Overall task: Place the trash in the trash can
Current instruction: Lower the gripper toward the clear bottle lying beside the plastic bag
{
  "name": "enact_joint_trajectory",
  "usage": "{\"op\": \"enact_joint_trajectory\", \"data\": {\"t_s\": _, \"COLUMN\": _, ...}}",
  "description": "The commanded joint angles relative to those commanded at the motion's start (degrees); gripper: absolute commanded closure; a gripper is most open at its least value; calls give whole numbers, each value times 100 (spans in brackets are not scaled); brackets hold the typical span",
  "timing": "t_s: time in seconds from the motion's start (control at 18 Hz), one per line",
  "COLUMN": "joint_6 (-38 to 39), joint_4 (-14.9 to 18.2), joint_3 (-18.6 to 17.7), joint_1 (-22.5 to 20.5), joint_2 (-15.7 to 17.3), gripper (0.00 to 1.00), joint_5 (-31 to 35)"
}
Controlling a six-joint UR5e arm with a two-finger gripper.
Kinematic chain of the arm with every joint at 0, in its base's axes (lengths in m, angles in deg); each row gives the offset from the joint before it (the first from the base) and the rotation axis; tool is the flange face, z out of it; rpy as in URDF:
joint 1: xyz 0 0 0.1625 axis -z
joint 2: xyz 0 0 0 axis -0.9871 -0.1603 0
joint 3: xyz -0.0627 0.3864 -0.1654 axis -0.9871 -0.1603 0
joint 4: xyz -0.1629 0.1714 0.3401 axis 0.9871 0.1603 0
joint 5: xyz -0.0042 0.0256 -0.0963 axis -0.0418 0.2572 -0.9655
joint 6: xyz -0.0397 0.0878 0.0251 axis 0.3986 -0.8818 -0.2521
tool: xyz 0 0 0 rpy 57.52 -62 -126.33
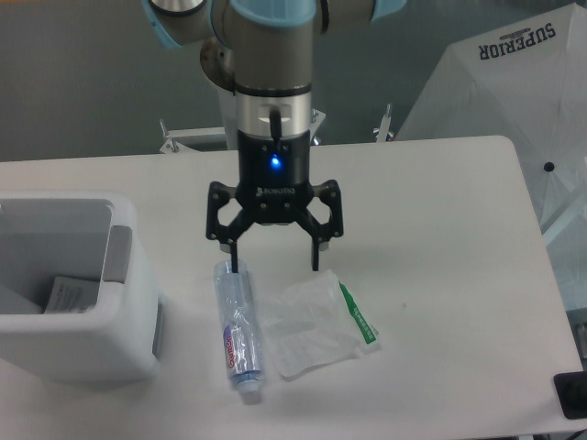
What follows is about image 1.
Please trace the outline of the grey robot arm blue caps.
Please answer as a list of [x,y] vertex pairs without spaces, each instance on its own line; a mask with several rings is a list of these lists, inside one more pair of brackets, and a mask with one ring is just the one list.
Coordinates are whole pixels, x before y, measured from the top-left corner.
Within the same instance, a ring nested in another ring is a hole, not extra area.
[[147,1],[161,43],[201,42],[208,79],[236,100],[238,184],[214,181],[207,238],[231,256],[253,225],[298,224],[318,254],[344,233],[334,180],[310,181],[314,40],[400,11],[400,1]]

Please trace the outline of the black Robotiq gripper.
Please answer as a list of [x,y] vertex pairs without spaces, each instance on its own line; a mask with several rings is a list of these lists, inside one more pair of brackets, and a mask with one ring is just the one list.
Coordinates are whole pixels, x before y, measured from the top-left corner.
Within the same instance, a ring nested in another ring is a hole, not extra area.
[[[342,195],[336,180],[309,182],[310,133],[274,141],[238,132],[238,186],[209,184],[205,236],[230,256],[230,270],[239,273],[238,240],[251,227],[295,221],[311,237],[311,268],[319,270],[320,252],[332,238],[344,234]],[[317,200],[325,208],[317,219],[308,205]],[[222,220],[231,201],[240,206],[235,217]]]

